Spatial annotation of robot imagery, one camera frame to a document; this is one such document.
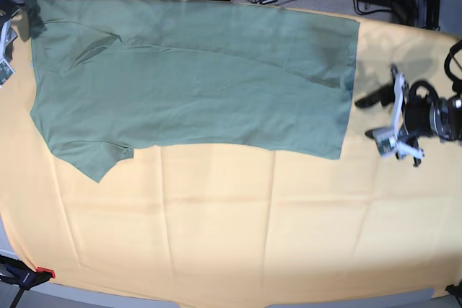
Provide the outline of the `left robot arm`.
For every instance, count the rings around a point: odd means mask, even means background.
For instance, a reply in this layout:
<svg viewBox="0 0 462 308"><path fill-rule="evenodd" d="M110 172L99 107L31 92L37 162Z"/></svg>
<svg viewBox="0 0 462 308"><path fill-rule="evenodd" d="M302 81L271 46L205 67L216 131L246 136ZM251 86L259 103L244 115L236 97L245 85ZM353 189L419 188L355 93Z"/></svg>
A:
<svg viewBox="0 0 462 308"><path fill-rule="evenodd" d="M461 140L461 79L450 70L452 63L460 65L456 59L460 51L461 42L458 41L450 48L444 62L445 73L455 92L451 98L440 97L435 88L423 79L413 84L405 83L399 140L413 146L420 137L438 137L449 142Z"/></svg>

